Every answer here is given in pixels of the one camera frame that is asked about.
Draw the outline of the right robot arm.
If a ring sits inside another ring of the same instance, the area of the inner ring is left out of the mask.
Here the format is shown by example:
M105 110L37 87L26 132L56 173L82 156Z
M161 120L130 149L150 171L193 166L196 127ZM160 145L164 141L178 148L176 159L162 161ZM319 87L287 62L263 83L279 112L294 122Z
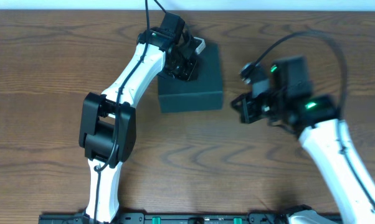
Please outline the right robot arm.
M320 171L342 222L375 223L375 183L331 97L313 96L305 57L275 60L270 72L248 63L240 76L252 87L231 103L241 123L266 118L292 132Z

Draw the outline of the dark green box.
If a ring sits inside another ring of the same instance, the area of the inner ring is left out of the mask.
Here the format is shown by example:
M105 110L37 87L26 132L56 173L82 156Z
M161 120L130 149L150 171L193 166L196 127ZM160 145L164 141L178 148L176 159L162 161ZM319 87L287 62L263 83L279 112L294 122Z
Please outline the dark green box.
M158 75L158 100L162 113L220 110L224 92L219 47L207 44L198 55L198 77L182 81L161 72Z

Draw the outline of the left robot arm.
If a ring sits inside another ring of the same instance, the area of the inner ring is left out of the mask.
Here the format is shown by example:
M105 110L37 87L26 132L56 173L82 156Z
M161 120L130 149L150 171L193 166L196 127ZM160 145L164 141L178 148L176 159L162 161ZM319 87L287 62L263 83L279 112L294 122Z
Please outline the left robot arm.
M190 82L197 78L196 56L205 41L185 21L167 12L158 27L137 39L134 55L101 94L89 93L82 106L78 143L90 168L90 200L83 223L112 223L120 207L116 193L122 164L136 142L136 106L153 78L163 73Z

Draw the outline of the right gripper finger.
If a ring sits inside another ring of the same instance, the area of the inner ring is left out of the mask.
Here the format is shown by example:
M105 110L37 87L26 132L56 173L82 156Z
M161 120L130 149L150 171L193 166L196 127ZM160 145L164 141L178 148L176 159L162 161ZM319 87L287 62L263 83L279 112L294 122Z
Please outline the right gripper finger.
M246 94L241 94L240 96L231 101L230 106L233 109L241 109L243 107L243 101L245 100L245 98Z
M250 123L250 116L249 112L246 109L239 109L238 110L239 116L240 116L240 122L249 124Z

